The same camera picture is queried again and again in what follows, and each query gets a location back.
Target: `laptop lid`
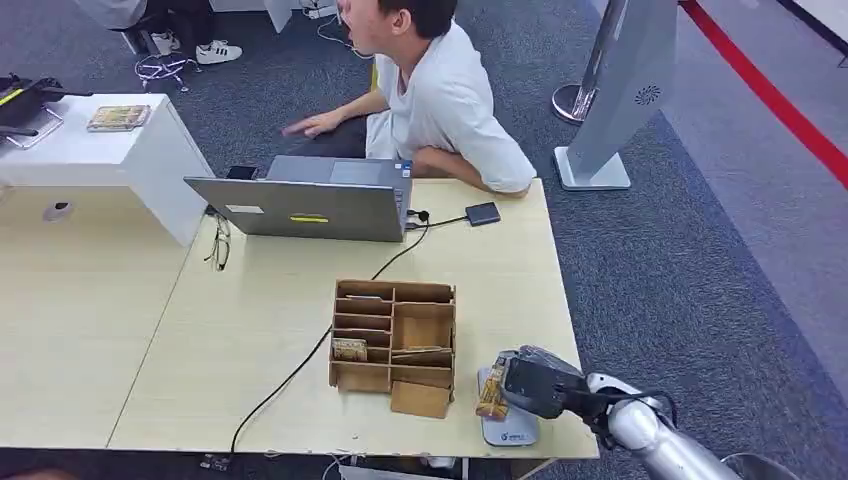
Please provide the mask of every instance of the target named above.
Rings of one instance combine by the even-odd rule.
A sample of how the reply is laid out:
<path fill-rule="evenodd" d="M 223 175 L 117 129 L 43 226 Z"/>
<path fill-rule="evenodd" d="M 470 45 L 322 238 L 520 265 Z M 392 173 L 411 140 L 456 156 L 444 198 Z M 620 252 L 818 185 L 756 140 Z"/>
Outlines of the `laptop lid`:
<path fill-rule="evenodd" d="M 388 186 L 186 177 L 185 182 L 248 235 L 403 241 Z"/>

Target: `stanchion base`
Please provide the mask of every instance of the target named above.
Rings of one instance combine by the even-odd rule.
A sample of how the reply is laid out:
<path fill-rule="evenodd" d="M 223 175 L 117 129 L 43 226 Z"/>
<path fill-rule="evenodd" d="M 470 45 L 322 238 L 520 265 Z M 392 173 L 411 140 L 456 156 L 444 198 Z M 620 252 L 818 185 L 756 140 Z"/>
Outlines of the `stanchion base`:
<path fill-rule="evenodd" d="M 574 102 L 577 101 L 577 95 L 580 93 L 580 85 L 566 85 L 560 87 L 554 92 L 551 99 L 554 107 L 554 113 L 560 120 L 565 120 L 573 125 L 582 125 L 586 120 L 585 115 L 578 117 L 574 114 Z"/>

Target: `cardboard compartment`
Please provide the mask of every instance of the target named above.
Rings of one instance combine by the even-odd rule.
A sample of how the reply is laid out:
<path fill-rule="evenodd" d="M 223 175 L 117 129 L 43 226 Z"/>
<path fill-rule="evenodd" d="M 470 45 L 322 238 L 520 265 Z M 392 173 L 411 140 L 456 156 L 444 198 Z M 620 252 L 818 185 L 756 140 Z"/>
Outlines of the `cardboard compartment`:
<path fill-rule="evenodd" d="M 342 391 L 389 393 L 388 365 L 345 362 L 330 364 L 330 383 Z"/>
<path fill-rule="evenodd" d="M 380 298 L 391 302 L 394 300 L 394 290 L 393 285 L 386 282 L 339 280 L 336 284 L 336 298 Z"/>
<path fill-rule="evenodd" d="M 392 381 L 453 390 L 453 371 L 443 367 L 392 365 Z"/>
<path fill-rule="evenodd" d="M 392 329 L 392 317 L 376 315 L 358 315 L 353 313 L 337 313 L 334 317 L 335 328 L 364 328 L 366 330 Z"/>
<path fill-rule="evenodd" d="M 368 347 L 388 348 L 390 334 L 382 330 L 365 330 L 354 328 L 335 328 L 333 338 L 361 338 Z"/>
<path fill-rule="evenodd" d="M 368 363 L 389 363 L 389 349 L 388 348 L 369 348 L 368 349 Z"/>
<path fill-rule="evenodd" d="M 451 303 L 454 292 L 450 285 L 430 283 L 395 284 L 395 302 Z"/>
<path fill-rule="evenodd" d="M 454 288 L 340 280 L 335 293 L 330 385 L 391 393 L 392 411 L 444 418 L 454 388 Z"/>
<path fill-rule="evenodd" d="M 453 348 L 453 305 L 399 303 L 394 310 L 392 350 Z"/>
<path fill-rule="evenodd" d="M 438 352 L 392 352 L 392 365 L 412 365 L 419 367 L 445 367 L 453 366 L 453 352 L 451 350 Z"/>
<path fill-rule="evenodd" d="M 336 313 L 390 316 L 392 314 L 392 302 L 376 299 L 338 298 L 336 299 Z"/>
<path fill-rule="evenodd" d="M 450 404 L 450 391 L 444 388 L 392 382 L 391 409 L 421 417 L 445 418 Z"/>

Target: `gray laptop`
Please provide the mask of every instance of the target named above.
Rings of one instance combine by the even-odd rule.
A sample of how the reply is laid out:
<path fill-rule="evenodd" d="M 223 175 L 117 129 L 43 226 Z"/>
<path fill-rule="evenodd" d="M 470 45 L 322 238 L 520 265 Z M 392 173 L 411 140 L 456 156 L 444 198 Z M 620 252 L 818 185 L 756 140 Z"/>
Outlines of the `gray laptop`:
<path fill-rule="evenodd" d="M 394 160 L 276 157 L 264 180 L 186 177 L 248 235 L 402 242 L 411 164 Z"/>

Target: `white sneaker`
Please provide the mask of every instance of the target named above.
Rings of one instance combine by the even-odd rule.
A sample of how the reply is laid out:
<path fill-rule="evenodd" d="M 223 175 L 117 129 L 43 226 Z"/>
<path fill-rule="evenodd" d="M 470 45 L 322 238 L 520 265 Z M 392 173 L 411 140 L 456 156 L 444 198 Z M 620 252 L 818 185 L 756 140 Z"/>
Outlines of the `white sneaker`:
<path fill-rule="evenodd" d="M 180 39 L 170 30 L 165 33 L 151 33 L 150 36 L 159 49 L 159 55 L 170 55 L 180 49 Z"/>
<path fill-rule="evenodd" d="M 197 63 L 211 65 L 235 60 L 241 56 L 241 48 L 227 45 L 226 40 L 212 40 L 207 47 L 197 47 Z"/>

